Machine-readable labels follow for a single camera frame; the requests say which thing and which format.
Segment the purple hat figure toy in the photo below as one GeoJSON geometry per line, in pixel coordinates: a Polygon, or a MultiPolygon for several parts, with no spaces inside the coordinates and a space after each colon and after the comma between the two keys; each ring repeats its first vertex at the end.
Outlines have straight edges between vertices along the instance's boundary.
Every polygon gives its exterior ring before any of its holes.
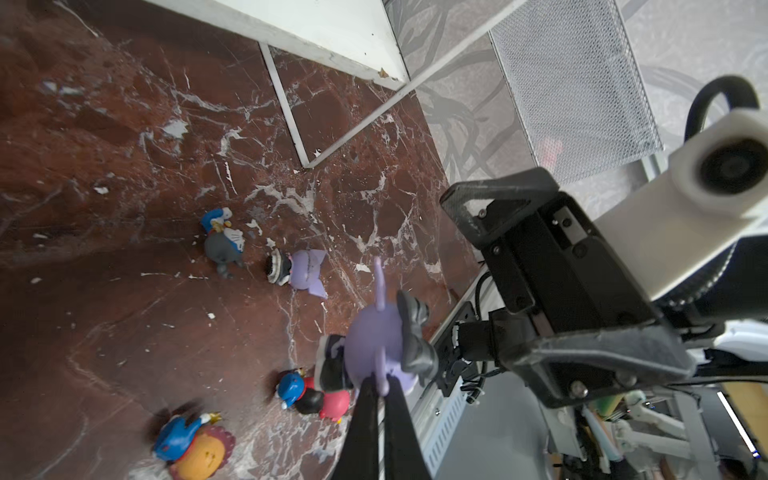
{"type": "Polygon", "coordinates": [[[268,257],[267,280],[270,284],[289,284],[299,291],[327,299],[328,294],[320,279],[321,267],[327,256],[325,250],[297,250],[293,254],[274,248],[268,257]]]}

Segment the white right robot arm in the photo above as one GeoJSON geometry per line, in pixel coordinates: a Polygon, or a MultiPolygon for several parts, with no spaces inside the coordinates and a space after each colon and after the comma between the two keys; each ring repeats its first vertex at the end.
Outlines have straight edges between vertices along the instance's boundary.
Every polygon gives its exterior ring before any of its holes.
{"type": "Polygon", "coordinates": [[[746,79],[706,84],[668,168],[598,219],[541,167],[441,205],[506,307],[459,327],[462,356],[544,405],[766,374],[764,352],[713,350],[727,322],[767,315],[767,114],[746,79]]]}

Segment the white two-tier shelf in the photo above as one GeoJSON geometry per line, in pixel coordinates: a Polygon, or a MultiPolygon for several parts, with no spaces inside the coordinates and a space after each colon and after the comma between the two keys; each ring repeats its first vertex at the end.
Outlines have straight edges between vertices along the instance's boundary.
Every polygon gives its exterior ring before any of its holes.
{"type": "Polygon", "coordinates": [[[415,76],[406,68],[381,1],[155,1],[153,4],[259,43],[300,163],[303,168],[312,169],[525,3],[503,1],[491,16],[415,76]],[[310,159],[280,84],[269,51],[271,47],[371,81],[391,90],[393,96],[310,159]]]}

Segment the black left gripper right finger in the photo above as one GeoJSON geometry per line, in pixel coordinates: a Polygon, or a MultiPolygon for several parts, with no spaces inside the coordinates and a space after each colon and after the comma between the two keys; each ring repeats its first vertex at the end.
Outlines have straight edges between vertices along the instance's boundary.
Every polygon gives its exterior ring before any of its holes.
{"type": "Polygon", "coordinates": [[[399,379],[388,375],[384,397],[384,475],[386,480],[431,480],[399,379]]]}

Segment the purple winged figure toy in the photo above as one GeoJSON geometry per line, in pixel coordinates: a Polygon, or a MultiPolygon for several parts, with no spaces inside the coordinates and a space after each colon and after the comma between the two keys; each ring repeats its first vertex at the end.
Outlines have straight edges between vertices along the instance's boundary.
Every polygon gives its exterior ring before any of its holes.
{"type": "Polygon", "coordinates": [[[316,354],[314,385],[330,393],[362,389],[371,377],[379,396],[400,382],[404,394],[426,385],[439,370],[435,347],[423,336],[428,305],[405,291],[387,300],[382,261],[374,259],[374,301],[361,309],[345,334],[321,338],[316,354]]]}

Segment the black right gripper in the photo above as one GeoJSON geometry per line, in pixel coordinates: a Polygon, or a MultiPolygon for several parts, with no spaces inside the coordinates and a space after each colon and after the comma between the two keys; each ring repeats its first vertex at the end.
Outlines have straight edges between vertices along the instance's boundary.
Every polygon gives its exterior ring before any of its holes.
{"type": "Polygon", "coordinates": [[[510,312],[479,356],[521,377],[548,408],[690,379],[695,361],[597,228],[536,167],[451,185],[440,205],[481,252],[510,312]]]}

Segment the grey blue penguin toy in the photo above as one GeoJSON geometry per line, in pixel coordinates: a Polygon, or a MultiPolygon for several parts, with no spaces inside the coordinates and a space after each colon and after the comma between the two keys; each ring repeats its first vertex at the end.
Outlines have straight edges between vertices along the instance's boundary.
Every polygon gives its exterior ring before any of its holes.
{"type": "Polygon", "coordinates": [[[206,233],[205,255],[216,264],[217,273],[224,279],[234,278],[229,270],[230,264],[244,267],[244,233],[233,228],[232,216],[230,208],[221,207],[205,213],[200,220],[206,233]]]}

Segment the pink red blue toy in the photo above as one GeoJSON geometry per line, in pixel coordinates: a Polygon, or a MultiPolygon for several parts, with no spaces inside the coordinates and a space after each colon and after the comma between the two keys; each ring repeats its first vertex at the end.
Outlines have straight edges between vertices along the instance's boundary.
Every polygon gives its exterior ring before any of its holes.
{"type": "Polygon", "coordinates": [[[301,369],[284,371],[275,387],[275,398],[282,409],[294,409],[301,415],[316,415],[339,423],[351,404],[349,391],[324,392],[314,385],[314,378],[301,369]]]}

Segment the pink toy in basket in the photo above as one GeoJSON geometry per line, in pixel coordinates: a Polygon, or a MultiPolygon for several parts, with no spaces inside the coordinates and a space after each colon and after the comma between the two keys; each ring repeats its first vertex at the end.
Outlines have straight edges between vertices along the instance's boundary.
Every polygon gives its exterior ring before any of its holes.
{"type": "Polygon", "coordinates": [[[536,153],[538,164],[553,173],[557,165],[558,157],[563,150],[564,147],[561,140],[552,139],[550,137],[544,138],[539,143],[536,153]]]}

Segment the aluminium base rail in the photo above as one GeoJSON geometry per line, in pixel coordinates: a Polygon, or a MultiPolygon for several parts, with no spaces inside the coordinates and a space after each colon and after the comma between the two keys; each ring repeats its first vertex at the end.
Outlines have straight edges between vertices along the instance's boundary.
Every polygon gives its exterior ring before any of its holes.
{"type": "Polygon", "coordinates": [[[483,299],[483,289],[489,285],[488,269],[482,268],[431,340],[440,359],[438,374],[418,391],[411,407],[417,440],[431,478],[437,476],[467,406],[462,375],[469,363],[459,352],[458,326],[480,318],[478,302],[483,299]]]}

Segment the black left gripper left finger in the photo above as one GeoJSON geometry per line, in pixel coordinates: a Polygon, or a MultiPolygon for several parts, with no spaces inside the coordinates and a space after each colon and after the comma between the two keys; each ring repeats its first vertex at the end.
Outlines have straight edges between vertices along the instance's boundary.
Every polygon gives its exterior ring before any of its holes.
{"type": "Polygon", "coordinates": [[[379,478],[378,404],[376,382],[370,376],[363,381],[359,391],[332,480],[379,478]]]}

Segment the orange blue round toy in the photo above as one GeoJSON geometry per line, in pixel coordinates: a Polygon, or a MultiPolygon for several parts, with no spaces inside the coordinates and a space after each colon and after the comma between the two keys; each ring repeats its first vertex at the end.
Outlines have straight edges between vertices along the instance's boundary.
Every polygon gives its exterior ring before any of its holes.
{"type": "Polygon", "coordinates": [[[219,412],[174,415],[162,426],[151,448],[172,479],[211,479],[231,459],[235,435],[219,425],[219,412]]]}

